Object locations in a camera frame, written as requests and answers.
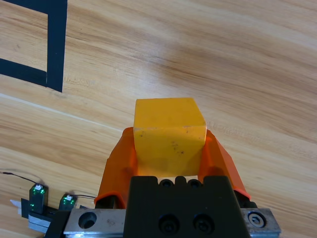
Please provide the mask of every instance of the floor plank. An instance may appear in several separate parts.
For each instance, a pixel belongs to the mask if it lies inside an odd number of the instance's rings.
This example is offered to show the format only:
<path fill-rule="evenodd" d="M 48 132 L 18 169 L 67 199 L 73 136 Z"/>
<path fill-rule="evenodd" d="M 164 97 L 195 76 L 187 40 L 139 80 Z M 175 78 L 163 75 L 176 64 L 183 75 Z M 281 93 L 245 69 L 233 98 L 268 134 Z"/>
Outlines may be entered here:
<path fill-rule="evenodd" d="M 316 2 L 68 3 L 63 93 L 0 75 L 0 169 L 43 180 L 54 207 L 96 195 L 135 100 L 194 97 L 282 237 L 316 236 Z M 0 21 L 0 57 L 45 70 L 46 16 L 1 1 Z M 9 201 L 30 186 L 0 180 L 4 237 L 37 235 Z"/>

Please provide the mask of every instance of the bolt hole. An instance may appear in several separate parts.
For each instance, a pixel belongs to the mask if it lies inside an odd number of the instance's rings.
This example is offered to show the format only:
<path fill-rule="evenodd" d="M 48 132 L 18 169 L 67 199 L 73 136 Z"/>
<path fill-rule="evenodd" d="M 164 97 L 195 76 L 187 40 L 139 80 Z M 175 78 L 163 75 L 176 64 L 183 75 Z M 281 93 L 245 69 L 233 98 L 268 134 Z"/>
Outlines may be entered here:
<path fill-rule="evenodd" d="M 188 181 L 189 185 L 193 188 L 202 186 L 202 183 L 197 179 L 191 179 Z"/>
<path fill-rule="evenodd" d="M 172 187 L 174 185 L 169 179 L 163 179 L 159 184 L 163 187 Z"/>
<path fill-rule="evenodd" d="M 80 216 L 78 225 L 82 229 L 87 229 L 92 227 L 97 220 L 97 216 L 93 212 L 86 212 L 83 215 Z"/>
<path fill-rule="evenodd" d="M 210 235 L 214 231 L 214 223 L 207 214 L 199 214 L 194 218 L 194 227 L 200 233 Z"/>
<path fill-rule="evenodd" d="M 250 212 L 248 218 L 254 227 L 262 228 L 266 225 L 266 219 L 260 212 Z"/>

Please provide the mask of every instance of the black screw head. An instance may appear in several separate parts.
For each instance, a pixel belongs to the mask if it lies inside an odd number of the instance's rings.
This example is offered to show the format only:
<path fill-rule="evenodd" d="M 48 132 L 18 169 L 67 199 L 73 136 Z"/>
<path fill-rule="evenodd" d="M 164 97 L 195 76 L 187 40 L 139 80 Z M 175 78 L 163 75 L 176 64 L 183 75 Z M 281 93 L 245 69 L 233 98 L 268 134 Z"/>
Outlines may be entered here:
<path fill-rule="evenodd" d="M 188 181 L 188 184 L 189 184 L 191 187 L 193 187 L 193 188 L 197 188 L 197 187 L 202 186 L 202 183 L 201 183 L 199 180 L 197 180 L 197 179 L 191 179 L 191 180 L 189 180 L 189 181 Z"/>
<path fill-rule="evenodd" d="M 214 224 L 210 216 L 207 214 L 199 214 L 194 218 L 194 227 L 200 233 L 209 235 L 214 231 Z"/>
<path fill-rule="evenodd" d="M 164 215 L 159 219 L 158 227 L 164 235 L 171 236 L 178 232 L 179 221 L 172 214 Z"/>
<path fill-rule="evenodd" d="M 163 187 L 172 187 L 174 185 L 169 179 L 163 179 L 159 184 Z"/>

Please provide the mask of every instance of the black tape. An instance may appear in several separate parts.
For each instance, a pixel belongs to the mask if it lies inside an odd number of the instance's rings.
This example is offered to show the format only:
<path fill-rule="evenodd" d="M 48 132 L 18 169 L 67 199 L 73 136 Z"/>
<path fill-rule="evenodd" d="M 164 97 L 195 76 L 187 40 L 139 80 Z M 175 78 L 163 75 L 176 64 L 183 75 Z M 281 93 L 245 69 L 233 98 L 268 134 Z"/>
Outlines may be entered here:
<path fill-rule="evenodd" d="M 67 0 L 4 0 L 48 15 L 47 73 L 0 59 L 0 74 L 62 92 L 67 22 Z"/>

